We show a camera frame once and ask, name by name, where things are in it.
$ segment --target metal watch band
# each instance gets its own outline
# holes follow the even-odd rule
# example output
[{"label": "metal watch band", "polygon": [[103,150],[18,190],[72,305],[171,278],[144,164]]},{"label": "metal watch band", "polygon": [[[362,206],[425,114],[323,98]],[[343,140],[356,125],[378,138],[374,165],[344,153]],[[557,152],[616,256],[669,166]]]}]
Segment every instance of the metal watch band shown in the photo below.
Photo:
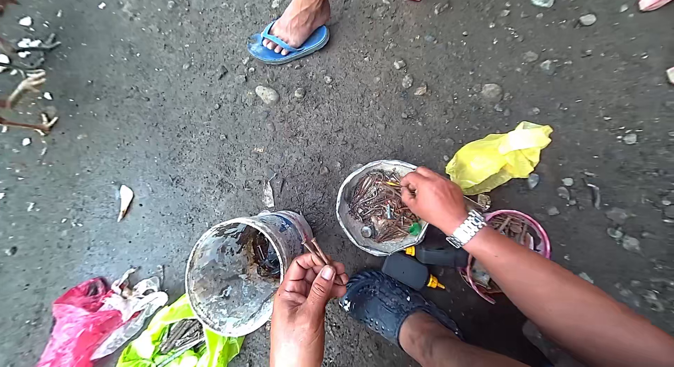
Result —
[{"label": "metal watch band", "polygon": [[484,217],[482,217],[482,215],[477,212],[477,210],[471,210],[468,212],[468,217],[466,220],[454,231],[452,235],[447,237],[447,242],[450,242],[450,244],[456,248],[461,248],[486,225],[487,223],[484,222]]}]

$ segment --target hand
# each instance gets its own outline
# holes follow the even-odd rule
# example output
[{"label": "hand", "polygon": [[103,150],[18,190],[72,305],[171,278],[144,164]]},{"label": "hand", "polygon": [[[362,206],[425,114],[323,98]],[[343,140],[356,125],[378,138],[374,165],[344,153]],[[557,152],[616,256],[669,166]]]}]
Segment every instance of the hand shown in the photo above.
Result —
[{"label": "hand", "polygon": [[445,234],[454,233],[468,217],[461,188],[425,166],[405,175],[400,185],[407,207]]},{"label": "hand", "polygon": [[318,367],[325,348],[325,305],[346,293],[344,265],[323,265],[311,254],[295,258],[274,297],[270,365]]}]

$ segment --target green plastic bag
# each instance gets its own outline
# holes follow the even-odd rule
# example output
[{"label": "green plastic bag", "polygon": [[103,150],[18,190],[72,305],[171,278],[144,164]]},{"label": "green plastic bag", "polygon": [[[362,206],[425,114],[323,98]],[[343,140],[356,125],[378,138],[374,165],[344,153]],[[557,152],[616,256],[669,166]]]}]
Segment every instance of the green plastic bag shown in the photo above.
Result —
[{"label": "green plastic bag", "polygon": [[[117,360],[117,367],[156,367],[171,356],[159,354],[159,344],[169,325],[183,319],[195,318],[187,296],[182,295],[176,302],[162,308],[154,315],[147,329],[124,348]],[[172,360],[166,367],[226,367],[239,354],[244,337],[223,337],[204,328],[205,346],[197,352],[192,349]]]},{"label": "green plastic bag", "polygon": [[461,147],[445,172],[467,196],[491,191],[513,177],[527,178],[550,144],[552,131],[548,125],[520,122],[509,133],[490,134]]}]

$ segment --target fingernail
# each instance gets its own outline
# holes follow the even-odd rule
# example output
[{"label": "fingernail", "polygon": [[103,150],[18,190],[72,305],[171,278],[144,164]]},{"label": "fingernail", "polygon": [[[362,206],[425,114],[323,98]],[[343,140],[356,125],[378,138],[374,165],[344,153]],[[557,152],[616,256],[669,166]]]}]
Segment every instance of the fingernail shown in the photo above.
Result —
[{"label": "fingernail", "polygon": [[335,275],[335,269],[332,268],[332,266],[323,266],[323,269],[321,269],[321,277],[324,278],[325,280],[332,280],[332,278]]}]

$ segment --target pink plastic bag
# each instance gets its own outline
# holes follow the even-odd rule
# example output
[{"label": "pink plastic bag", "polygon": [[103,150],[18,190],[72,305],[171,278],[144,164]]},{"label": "pink plastic bag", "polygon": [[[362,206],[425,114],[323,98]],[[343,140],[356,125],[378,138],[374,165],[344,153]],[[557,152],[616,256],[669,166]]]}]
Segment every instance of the pink plastic bag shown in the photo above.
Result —
[{"label": "pink plastic bag", "polygon": [[118,310],[98,310],[112,294],[105,280],[92,278],[71,288],[52,305],[55,319],[38,367],[90,367],[96,348],[122,325]]}]

